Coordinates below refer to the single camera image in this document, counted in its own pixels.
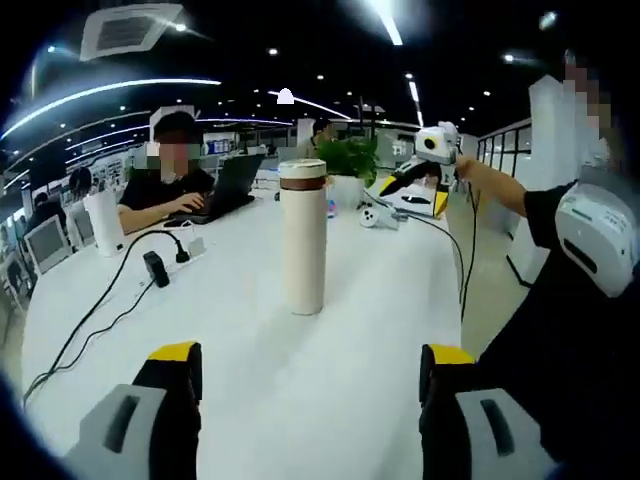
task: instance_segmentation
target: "black cable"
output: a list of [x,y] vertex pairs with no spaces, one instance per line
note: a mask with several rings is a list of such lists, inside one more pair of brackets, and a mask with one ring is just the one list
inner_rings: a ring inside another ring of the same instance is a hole
[[[76,357],[71,361],[71,363],[67,364],[67,365],[62,365],[57,367],[53,372],[46,372],[46,373],[42,373],[40,374],[38,377],[36,377],[36,380],[34,381],[34,387],[31,390],[31,392],[28,392],[29,395],[31,395],[35,390],[38,389],[38,387],[40,385],[43,385],[44,382],[46,382],[47,380],[49,380],[49,378],[51,378],[53,375],[55,375],[58,372],[64,371],[64,370],[70,370],[71,368],[73,368],[73,366],[78,362],[78,360],[80,360],[80,357],[82,356],[82,354],[84,353],[85,349],[87,348],[87,345],[89,345],[89,341],[91,340],[92,337],[94,337],[95,335],[100,335],[102,333],[106,333],[109,330],[111,330],[121,319],[122,317],[130,314],[140,303],[140,301],[142,300],[142,297],[144,297],[144,295],[149,291],[149,289],[155,284],[155,282],[150,282],[145,289],[142,291],[142,293],[138,296],[138,298],[136,299],[135,303],[133,304],[133,306],[131,308],[129,308],[128,310],[122,312],[120,315],[118,315],[116,317],[116,319],[111,323],[111,325],[109,325],[106,328],[103,328],[101,330],[96,330],[95,332],[92,332],[84,341],[84,345],[82,345],[82,348],[80,349],[80,352],[78,353],[78,355],[76,355]],[[28,399],[27,395],[25,395],[25,400],[24,403],[26,405],[26,400]]]
[[460,249],[460,244],[458,244],[458,241],[455,239],[455,237],[453,235],[451,235],[444,228],[436,225],[435,223],[429,222],[428,220],[425,220],[424,218],[420,218],[420,217],[418,217],[416,215],[411,215],[409,213],[407,213],[407,216],[413,218],[414,220],[418,220],[419,222],[426,223],[427,225],[431,225],[432,227],[437,228],[442,233],[447,235],[451,239],[453,244],[456,246],[456,250],[458,251],[458,258],[460,259],[460,292],[459,292],[458,301],[462,305],[462,293],[463,293],[463,284],[464,284],[464,261],[462,260],[462,250]]
[[64,352],[66,351],[67,347],[71,344],[71,341],[74,339],[74,337],[76,336],[76,334],[78,333],[80,328],[82,328],[82,326],[85,324],[85,322],[89,319],[89,317],[91,317],[91,315],[93,315],[93,313],[97,310],[98,306],[102,303],[102,301],[105,299],[105,297],[109,294],[109,292],[113,288],[114,284],[116,283],[116,280],[120,276],[120,273],[122,273],[122,269],[124,268],[124,265],[127,262],[127,259],[129,258],[129,254],[131,253],[131,250],[133,249],[133,246],[136,243],[138,243],[138,241],[143,239],[144,237],[146,237],[148,235],[151,235],[151,234],[157,234],[157,233],[160,233],[160,234],[163,234],[163,235],[168,235],[176,242],[176,246],[178,247],[178,253],[176,254],[176,261],[178,263],[184,263],[184,258],[185,258],[184,256],[185,255],[186,255],[186,259],[187,260],[189,259],[189,256],[188,256],[187,252],[184,250],[184,248],[182,247],[182,244],[180,243],[180,240],[178,240],[178,238],[174,234],[172,234],[171,232],[167,232],[165,230],[149,230],[148,232],[145,232],[142,235],[140,235],[139,237],[137,237],[136,239],[134,239],[133,242],[131,242],[131,245],[129,245],[129,248],[127,248],[127,252],[125,253],[124,258],[122,259],[122,263],[120,263],[120,267],[118,267],[118,270],[117,270],[115,276],[113,277],[113,280],[111,280],[111,283],[109,284],[107,289],[104,291],[104,293],[100,296],[98,301],[89,309],[89,311],[86,313],[86,315],[84,317],[82,317],[82,320],[80,320],[80,322],[78,322],[78,324],[75,326],[75,328],[73,329],[73,331],[69,335],[69,338],[67,338],[67,341],[64,343],[64,345],[60,349],[60,352],[58,353],[58,356],[56,357],[56,359],[51,364],[51,367],[49,368],[48,372],[43,372],[40,375],[38,375],[33,380],[31,385],[29,386],[29,388],[27,389],[27,392],[24,394],[24,397],[23,397],[23,403],[24,404],[27,403],[27,400],[29,399],[29,397],[31,396],[33,391],[39,385],[42,384],[42,379],[44,379],[46,381],[48,376],[53,374],[54,370],[58,366],[58,363],[60,362],[60,359],[64,355]]
[[478,202],[473,199],[473,186],[469,183],[469,195],[471,195],[471,207],[473,208],[473,240],[471,242],[471,262],[469,264],[469,272],[467,273],[467,280],[464,284],[464,297],[462,300],[462,317],[464,321],[464,312],[467,309],[467,294],[469,293],[469,280],[471,280],[471,271],[473,270],[473,264],[476,259],[476,234],[478,227],[478,205],[480,204],[480,192],[478,191]]
[[[371,198],[371,200],[376,202],[378,205],[382,205],[383,207],[394,208],[395,209],[395,207],[393,207],[392,205],[388,205],[388,204],[384,203],[383,201],[375,198],[373,195],[371,195],[366,190],[364,192],[369,196],[369,198]],[[397,211],[407,215],[408,217],[413,218],[414,220],[418,220],[419,222],[426,223],[427,225],[431,225],[432,227],[437,228],[442,233],[447,235],[451,239],[453,244],[456,246],[456,250],[458,251],[458,258],[460,259],[460,290],[458,292],[458,302],[460,302],[460,305],[462,305],[463,292],[464,292],[464,260],[462,259],[462,250],[460,249],[460,244],[458,243],[458,241],[454,238],[453,235],[451,235],[449,232],[447,232],[444,228],[436,225],[435,223],[429,222],[429,221],[425,220],[424,218],[420,218],[420,217],[418,217],[416,215],[412,215],[411,213],[409,213],[409,210],[400,209],[400,210],[397,210]]]

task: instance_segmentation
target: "white tumbler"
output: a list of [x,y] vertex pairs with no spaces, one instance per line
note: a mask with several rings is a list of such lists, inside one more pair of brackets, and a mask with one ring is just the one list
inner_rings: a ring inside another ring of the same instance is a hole
[[327,165],[322,160],[280,163],[285,299],[298,315],[313,315],[324,306],[326,178]]
[[86,196],[84,208],[89,213],[98,252],[105,257],[112,257],[123,251],[124,232],[120,224],[116,195],[113,190],[104,190]]

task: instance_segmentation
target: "green plant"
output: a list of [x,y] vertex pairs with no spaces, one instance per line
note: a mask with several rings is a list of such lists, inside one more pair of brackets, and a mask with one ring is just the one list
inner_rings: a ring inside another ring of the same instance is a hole
[[327,163],[329,175],[345,175],[364,180],[368,188],[376,180],[376,149],[378,139],[374,137],[349,138],[335,142],[320,142],[318,144],[318,158]]

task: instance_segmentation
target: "hand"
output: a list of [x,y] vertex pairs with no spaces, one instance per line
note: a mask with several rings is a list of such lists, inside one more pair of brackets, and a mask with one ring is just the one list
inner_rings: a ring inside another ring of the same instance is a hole
[[204,199],[199,193],[185,193],[172,202],[167,203],[169,213],[186,212],[191,213],[204,206]]
[[465,178],[469,173],[469,168],[476,161],[475,158],[469,155],[456,156],[456,171],[460,178]]

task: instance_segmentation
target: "potted plant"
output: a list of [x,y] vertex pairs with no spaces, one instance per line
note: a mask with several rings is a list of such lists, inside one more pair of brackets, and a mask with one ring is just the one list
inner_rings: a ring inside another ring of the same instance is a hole
[[327,163],[329,198],[338,208],[355,209],[362,202],[364,188],[376,180],[378,140],[349,138],[318,144],[318,158]]

